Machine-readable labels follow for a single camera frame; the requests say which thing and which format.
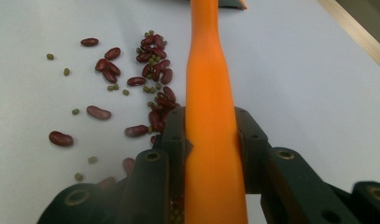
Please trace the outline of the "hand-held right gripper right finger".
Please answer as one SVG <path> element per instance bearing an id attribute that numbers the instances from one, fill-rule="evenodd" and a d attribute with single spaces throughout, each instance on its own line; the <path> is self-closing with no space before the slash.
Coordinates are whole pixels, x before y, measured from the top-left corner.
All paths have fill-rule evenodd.
<path id="1" fill-rule="evenodd" d="M 261 160 L 269 146 L 268 137 L 243 108 L 235 108 L 246 194 L 260 194 Z"/>

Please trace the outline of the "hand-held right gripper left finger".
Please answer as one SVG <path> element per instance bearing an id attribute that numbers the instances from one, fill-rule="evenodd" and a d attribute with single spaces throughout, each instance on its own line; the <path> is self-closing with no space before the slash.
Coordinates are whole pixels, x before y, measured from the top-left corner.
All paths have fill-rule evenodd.
<path id="1" fill-rule="evenodd" d="M 170 194 L 183 196 L 185 191 L 185 163 L 192 144 L 185 134 L 185 107 L 172 110 L 162 134 L 162 149 L 169 156 Z"/>

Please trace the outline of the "orange brush with grey bristles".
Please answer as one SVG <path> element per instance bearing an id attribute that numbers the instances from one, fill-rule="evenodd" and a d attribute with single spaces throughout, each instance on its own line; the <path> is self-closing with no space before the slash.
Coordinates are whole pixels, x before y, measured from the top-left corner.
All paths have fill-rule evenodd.
<path id="1" fill-rule="evenodd" d="M 185 224 L 247 224 L 232 90 L 218 36 L 218 0 L 190 0 Z"/>

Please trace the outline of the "grey dustpan with orange lip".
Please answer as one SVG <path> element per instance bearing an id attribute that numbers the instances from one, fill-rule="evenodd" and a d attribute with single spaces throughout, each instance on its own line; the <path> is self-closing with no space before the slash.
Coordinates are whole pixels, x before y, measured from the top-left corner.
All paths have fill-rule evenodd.
<path id="1" fill-rule="evenodd" d="M 239 10 L 247 9 L 245 0 L 218 0 L 218 6 L 224 8 L 234 8 Z"/>

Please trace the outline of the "light wooden table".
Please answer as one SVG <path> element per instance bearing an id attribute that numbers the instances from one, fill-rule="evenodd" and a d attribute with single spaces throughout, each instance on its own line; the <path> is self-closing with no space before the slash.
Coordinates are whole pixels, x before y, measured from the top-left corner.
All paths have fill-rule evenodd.
<path id="1" fill-rule="evenodd" d="M 335 0 L 317 0 L 380 67 L 380 43 Z"/>

